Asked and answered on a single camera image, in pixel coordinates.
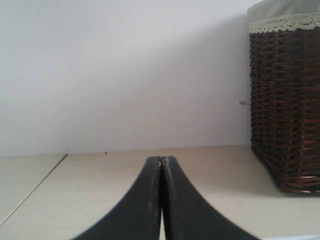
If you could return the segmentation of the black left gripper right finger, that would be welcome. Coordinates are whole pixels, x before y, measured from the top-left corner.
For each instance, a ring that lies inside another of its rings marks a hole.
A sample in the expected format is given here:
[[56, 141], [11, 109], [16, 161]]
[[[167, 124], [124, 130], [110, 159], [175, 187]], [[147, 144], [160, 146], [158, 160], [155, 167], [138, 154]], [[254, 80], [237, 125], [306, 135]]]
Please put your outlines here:
[[256, 240], [212, 207], [174, 156], [161, 158], [162, 213], [167, 240]]

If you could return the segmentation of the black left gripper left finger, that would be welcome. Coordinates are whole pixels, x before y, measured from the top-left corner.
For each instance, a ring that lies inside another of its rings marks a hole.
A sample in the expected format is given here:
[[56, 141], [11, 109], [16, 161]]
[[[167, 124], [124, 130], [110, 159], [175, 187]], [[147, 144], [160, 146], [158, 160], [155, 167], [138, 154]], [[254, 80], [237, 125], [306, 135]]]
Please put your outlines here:
[[161, 227], [161, 158], [148, 157], [123, 198], [76, 240], [158, 240]]

